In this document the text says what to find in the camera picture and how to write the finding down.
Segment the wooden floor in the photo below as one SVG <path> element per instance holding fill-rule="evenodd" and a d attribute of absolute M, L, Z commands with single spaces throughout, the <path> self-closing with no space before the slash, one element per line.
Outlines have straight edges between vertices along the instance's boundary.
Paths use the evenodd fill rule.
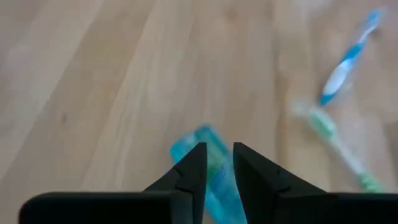
<path fill-rule="evenodd" d="M 357 191 L 289 108 L 316 102 L 379 6 L 352 86 L 327 110 L 395 192 L 397 1 L 2 0 L 0 223 L 42 192 L 142 190 L 203 123 L 325 190 Z"/>

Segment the green toothbrush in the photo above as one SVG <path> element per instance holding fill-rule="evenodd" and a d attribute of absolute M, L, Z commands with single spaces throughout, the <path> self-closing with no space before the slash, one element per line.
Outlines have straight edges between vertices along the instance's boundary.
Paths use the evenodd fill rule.
<path fill-rule="evenodd" d="M 320 108 L 315 106 L 306 108 L 303 104 L 295 105 L 294 111 L 297 115 L 307 118 L 311 128 L 330 145 L 357 176 L 365 192 L 383 192 L 383 188 L 378 184 L 376 178 L 366 170 L 365 166 L 352 154 L 351 150 L 340 138 L 337 127 L 328 114 Z"/>

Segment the toothbrush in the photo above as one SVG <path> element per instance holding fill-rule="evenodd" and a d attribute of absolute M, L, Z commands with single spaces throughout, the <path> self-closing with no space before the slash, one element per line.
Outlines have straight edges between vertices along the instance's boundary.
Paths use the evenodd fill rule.
<path fill-rule="evenodd" d="M 338 90 L 343 86 L 344 81 L 351 73 L 356 64 L 357 59 L 364 49 L 368 35 L 374 31 L 380 24 L 384 9 L 376 9 L 369 13 L 368 19 L 364 23 L 363 33 L 358 41 L 351 46 L 341 59 L 339 65 L 331 73 L 325 87 L 323 88 L 320 98 L 320 105 L 325 106 L 337 94 Z"/>
<path fill-rule="evenodd" d="M 303 110 L 302 105 L 296 105 L 294 109 L 296 114 L 307 117 L 311 128 L 330 145 L 333 151 L 356 175 L 363 191 L 369 193 L 383 192 L 383 188 L 378 184 L 376 178 L 366 170 L 365 166 L 352 154 L 349 147 L 340 138 L 336 125 L 328 114 L 317 107 Z"/>

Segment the blue toothbrush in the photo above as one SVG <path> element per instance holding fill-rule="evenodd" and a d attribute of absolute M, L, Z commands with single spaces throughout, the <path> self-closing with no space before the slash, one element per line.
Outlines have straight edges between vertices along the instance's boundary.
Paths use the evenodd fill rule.
<path fill-rule="evenodd" d="M 350 75 L 357 59 L 363 51 L 368 35 L 374 31 L 380 24 L 384 9 L 376 9 L 369 13 L 368 19 L 364 23 L 363 33 L 358 41 L 351 46 L 345 53 L 345 56 L 341 59 L 339 65 L 331 73 L 325 87 L 322 91 L 320 98 L 320 105 L 325 106 L 332 100 L 337 92 L 343 86 L 348 75 Z"/>

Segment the wood grain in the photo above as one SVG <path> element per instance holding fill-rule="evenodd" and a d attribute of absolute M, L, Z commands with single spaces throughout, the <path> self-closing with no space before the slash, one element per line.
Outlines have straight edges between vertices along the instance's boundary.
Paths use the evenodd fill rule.
<path fill-rule="evenodd" d="M 351 88 L 326 110 L 396 192 L 393 0 L 1 1 L 0 222 L 42 192 L 142 190 L 203 123 L 318 187 L 357 192 L 291 107 L 317 101 L 379 6 Z"/>

